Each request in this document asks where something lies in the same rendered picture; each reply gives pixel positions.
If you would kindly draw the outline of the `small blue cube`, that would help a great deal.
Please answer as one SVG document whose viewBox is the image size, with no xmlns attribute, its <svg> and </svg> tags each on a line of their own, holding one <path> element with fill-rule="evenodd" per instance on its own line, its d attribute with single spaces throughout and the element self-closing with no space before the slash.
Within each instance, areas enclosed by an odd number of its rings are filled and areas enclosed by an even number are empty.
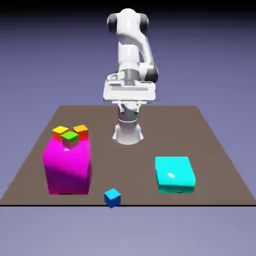
<svg viewBox="0 0 256 256">
<path fill-rule="evenodd" d="M 104 201 L 110 208 L 114 208 L 121 203 L 121 194 L 112 188 L 104 193 Z"/>
</svg>

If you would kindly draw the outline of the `small yellow cube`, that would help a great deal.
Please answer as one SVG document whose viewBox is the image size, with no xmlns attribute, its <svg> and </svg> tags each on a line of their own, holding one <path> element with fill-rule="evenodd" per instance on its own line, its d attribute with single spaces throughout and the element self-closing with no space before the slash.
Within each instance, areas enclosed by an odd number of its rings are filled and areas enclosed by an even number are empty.
<svg viewBox="0 0 256 256">
<path fill-rule="evenodd" d="M 55 141 L 61 142 L 62 135 L 68 131 L 69 131 L 68 127 L 64 127 L 60 125 L 52 130 L 52 137 Z"/>
</svg>

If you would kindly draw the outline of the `large cyan box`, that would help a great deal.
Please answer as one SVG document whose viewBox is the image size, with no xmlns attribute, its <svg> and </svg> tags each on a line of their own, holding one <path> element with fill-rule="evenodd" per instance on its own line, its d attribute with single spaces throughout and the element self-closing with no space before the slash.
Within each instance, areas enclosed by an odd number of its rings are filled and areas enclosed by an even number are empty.
<svg viewBox="0 0 256 256">
<path fill-rule="evenodd" d="M 187 156 L 156 156 L 154 166 L 160 194 L 194 192 L 196 176 Z"/>
</svg>

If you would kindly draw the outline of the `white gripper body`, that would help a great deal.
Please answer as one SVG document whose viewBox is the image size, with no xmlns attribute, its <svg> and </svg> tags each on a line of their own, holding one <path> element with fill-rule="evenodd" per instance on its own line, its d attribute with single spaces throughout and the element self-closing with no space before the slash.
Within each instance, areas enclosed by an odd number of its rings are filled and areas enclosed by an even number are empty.
<svg viewBox="0 0 256 256">
<path fill-rule="evenodd" d="M 154 101 L 156 84 L 135 81 L 135 85 L 125 85 L 124 80 L 107 80 L 104 84 L 103 99 L 106 101 Z"/>
</svg>

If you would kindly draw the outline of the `small green cube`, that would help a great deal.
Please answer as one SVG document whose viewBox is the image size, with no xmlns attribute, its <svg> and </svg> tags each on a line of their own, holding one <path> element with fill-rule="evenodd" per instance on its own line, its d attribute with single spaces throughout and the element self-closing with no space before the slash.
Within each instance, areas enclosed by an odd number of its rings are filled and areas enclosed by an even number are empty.
<svg viewBox="0 0 256 256">
<path fill-rule="evenodd" d="M 79 135 L 73 131 L 67 131 L 61 135 L 62 145 L 71 149 L 79 144 Z"/>
</svg>

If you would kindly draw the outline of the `large magenta box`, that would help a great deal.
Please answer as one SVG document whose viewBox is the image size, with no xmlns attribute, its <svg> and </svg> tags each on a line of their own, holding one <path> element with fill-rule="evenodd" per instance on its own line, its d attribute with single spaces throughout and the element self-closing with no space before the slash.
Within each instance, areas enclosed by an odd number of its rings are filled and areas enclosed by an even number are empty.
<svg viewBox="0 0 256 256">
<path fill-rule="evenodd" d="M 42 154 L 50 195 L 87 195 L 92 179 L 90 139 L 66 148 L 51 138 Z"/>
</svg>

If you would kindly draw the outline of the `small orange cube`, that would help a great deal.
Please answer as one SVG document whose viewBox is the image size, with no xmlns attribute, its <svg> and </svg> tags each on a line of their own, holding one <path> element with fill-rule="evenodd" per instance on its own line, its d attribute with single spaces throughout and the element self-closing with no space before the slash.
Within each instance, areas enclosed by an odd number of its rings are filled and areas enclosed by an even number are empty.
<svg viewBox="0 0 256 256">
<path fill-rule="evenodd" d="M 73 131 L 78 134 L 79 141 L 88 140 L 89 130 L 84 124 L 73 126 L 72 128 L 73 128 Z"/>
</svg>

